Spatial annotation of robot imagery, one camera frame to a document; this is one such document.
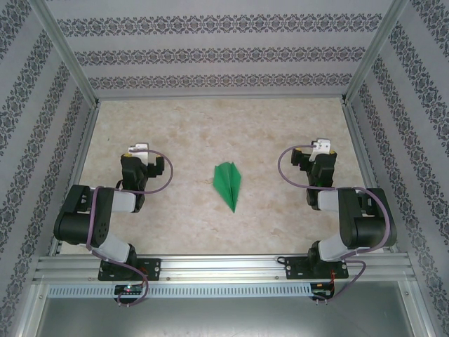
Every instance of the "green paper airplane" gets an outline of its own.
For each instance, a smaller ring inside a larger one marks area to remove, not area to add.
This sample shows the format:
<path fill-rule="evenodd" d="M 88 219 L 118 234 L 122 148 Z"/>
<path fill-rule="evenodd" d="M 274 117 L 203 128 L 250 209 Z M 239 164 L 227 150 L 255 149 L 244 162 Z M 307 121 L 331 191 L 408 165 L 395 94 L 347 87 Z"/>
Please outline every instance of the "green paper airplane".
<path fill-rule="evenodd" d="M 220 193 L 234 213 L 236 213 L 240 182 L 241 175 L 234 163 L 223 163 L 215 167 L 213 187 Z"/>

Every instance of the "marble floor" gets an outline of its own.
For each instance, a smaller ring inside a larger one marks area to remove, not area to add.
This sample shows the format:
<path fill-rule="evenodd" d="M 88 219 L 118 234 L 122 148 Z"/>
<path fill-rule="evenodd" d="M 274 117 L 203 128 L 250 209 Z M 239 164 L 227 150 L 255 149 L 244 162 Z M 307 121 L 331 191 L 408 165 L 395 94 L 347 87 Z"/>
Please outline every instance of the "marble floor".
<path fill-rule="evenodd" d="M 149 143 L 172 160 L 173 181 L 147 196 L 139 213 L 113 213 L 110 225 L 138 253 L 305 253 L 337 232 L 337 214 L 307 206 L 305 191 L 284 182 L 276 163 L 287 147 L 317 137 L 330 138 L 338 153 L 334 185 L 363 185 L 337 98 L 103 102 L 81 184 L 115 186 L 120 156 L 129 145 Z M 242 175 L 236 213 L 212 186 L 214 167 L 224 161 Z M 289 161 L 287 155 L 286 175 L 306 184 Z M 147 189 L 167 178 L 168 167 Z M 62 253 L 87 251 L 63 244 Z"/>

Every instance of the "striped wall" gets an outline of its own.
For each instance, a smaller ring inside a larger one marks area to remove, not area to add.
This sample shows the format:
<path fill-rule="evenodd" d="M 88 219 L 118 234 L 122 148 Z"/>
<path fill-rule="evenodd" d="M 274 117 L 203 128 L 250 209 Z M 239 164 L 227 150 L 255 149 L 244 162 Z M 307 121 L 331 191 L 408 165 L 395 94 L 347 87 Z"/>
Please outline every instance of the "striped wall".
<path fill-rule="evenodd" d="M 0 1 L 0 336 L 48 253 L 91 107 L 24 0 Z"/>
<path fill-rule="evenodd" d="M 448 42 L 449 1 L 409 1 L 352 102 L 437 336 L 449 336 Z"/>
<path fill-rule="evenodd" d="M 100 98 L 343 94 L 390 3 L 47 1 Z"/>

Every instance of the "enclosure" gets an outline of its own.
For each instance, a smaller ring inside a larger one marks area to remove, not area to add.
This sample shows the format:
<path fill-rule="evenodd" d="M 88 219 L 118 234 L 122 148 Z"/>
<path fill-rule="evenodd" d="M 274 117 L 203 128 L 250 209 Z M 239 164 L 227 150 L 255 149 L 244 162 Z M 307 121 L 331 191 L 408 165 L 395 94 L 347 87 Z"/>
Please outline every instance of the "enclosure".
<path fill-rule="evenodd" d="M 0 336 L 449 336 L 448 6 L 3 0 Z M 319 137 L 334 186 L 381 187 L 398 231 L 328 305 L 276 262 L 338 231 L 276 167 Z M 114 305 L 118 283 L 53 226 L 73 184 L 114 187 L 141 142 L 175 174 L 141 212 L 112 215 L 162 261 L 138 310 Z M 242 176 L 235 213 L 212 186 L 224 161 Z"/>

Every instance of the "patterned wallpaper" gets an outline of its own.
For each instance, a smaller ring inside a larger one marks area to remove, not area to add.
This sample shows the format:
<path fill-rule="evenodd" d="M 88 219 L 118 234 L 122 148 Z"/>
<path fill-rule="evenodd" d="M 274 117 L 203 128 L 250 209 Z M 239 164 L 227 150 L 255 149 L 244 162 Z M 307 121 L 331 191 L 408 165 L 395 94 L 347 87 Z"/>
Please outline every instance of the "patterned wallpaper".
<path fill-rule="evenodd" d="M 343 94 L 390 3 L 47 1 L 100 98 Z"/>
<path fill-rule="evenodd" d="M 448 9 L 410 1 L 352 102 L 437 336 L 449 336 Z"/>
<path fill-rule="evenodd" d="M 90 107 L 24 0 L 0 4 L 0 336 L 12 333 L 76 163 Z"/>

